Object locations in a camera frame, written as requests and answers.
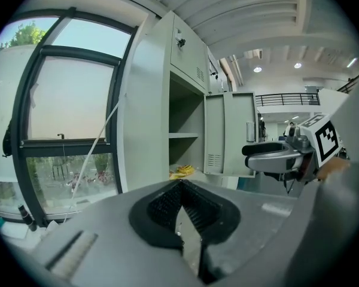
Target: black metal railing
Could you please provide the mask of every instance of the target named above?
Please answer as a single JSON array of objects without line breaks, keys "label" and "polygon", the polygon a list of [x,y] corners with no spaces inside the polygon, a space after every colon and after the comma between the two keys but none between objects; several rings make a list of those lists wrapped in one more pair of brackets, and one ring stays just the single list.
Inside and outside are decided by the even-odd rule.
[{"label": "black metal railing", "polygon": [[354,89],[358,81],[359,81],[359,75],[353,79],[350,79],[346,85],[342,86],[337,91],[340,91],[342,93],[349,93],[352,89]]},{"label": "black metal railing", "polygon": [[317,93],[274,93],[255,97],[257,106],[268,105],[320,105]]}]

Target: black bottle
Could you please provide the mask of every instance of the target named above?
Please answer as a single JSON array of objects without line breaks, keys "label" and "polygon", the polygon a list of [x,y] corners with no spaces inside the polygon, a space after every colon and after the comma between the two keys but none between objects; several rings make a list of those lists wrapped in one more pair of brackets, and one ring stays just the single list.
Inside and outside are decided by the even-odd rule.
[{"label": "black bottle", "polygon": [[26,211],[24,205],[19,205],[19,211],[23,217],[24,223],[29,227],[29,229],[34,232],[37,228],[36,222],[32,219],[31,215]]}]

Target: closed cabinet door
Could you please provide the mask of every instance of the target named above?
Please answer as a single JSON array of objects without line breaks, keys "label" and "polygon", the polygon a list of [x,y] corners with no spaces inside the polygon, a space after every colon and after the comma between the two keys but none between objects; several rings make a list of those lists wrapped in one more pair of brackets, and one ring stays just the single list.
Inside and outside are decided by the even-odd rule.
[{"label": "closed cabinet door", "polygon": [[206,45],[178,16],[174,18],[171,64],[207,92]]},{"label": "closed cabinet door", "polygon": [[242,147],[258,142],[254,93],[205,96],[204,173],[255,177],[245,165]]}]

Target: door vent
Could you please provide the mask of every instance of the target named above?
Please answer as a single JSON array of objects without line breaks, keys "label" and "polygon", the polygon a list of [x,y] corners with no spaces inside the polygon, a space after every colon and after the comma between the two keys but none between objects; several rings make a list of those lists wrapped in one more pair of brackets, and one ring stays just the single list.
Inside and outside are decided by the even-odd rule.
[{"label": "door vent", "polygon": [[208,166],[221,168],[222,156],[217,154],[208,154]]},{"label": "door vent", "polygon": [[204,78],[203,78],[203,71],[201,69],[199,69],[197,67],[197,77],[198,79],[200,79],[202,82],[205,82]]}]

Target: black window frame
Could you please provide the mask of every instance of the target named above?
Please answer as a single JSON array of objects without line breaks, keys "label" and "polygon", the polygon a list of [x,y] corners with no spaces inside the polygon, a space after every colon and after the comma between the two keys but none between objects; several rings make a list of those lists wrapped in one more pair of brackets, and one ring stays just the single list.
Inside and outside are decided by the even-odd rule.
[{"label": "black window frame", "polygon": [[[41,227],[45,227],[48,222],[53,219],[57,221],[61,220],[63,217],[65,217],[66,214],[45,213],[33,188],[26,159],[29,157],[62,156],[62,150],[67,156],[86,155],[95,140],[92,138],[64,140],[53,139],[45,141],[28,139],[27,132],[30,107],[29,92],[37,79],[39,70],[42,67],[45,57],[68,57],[73,59],[82,59],[88,62],[99,62],[113,66],[114,70],[111,77],[107,100],[106,117],[108,117],[114,105],[118,101],[126,59],[129,55],[130,47],[138,29],[137,26],[132,28],[113,19],[90,14],[87,12],[77,11],[74,7],[71,7],[68,10],[53,9],[28,11],[13,16],[9,23],[23,19],[48,16],[56,16],[58,19],[47,31],[42,40],[37,44],[34,52],[31,54],[31,57],[26,64],[16,92],[11,123],[11,148],[19,187],[31,212],[31,215],[35,219],[36,223]],[[52,45],[53,41],[72,19],[87,20],[89,22],[109,26],[111,28],[118,29],[122,32],[130,34],[129,42],[127,43],[123,57],[119,58],[109,54],[77,47]],[[117,157],[117,112],[112,116],[108,125],[106,126],[105,137],[105,139],[99,140],[93,150],[93,153],[109,153],[112,155],[117,194],[122,194]],[[73,214],[74,213],[68,214],[68,218],[70,218]]]}]

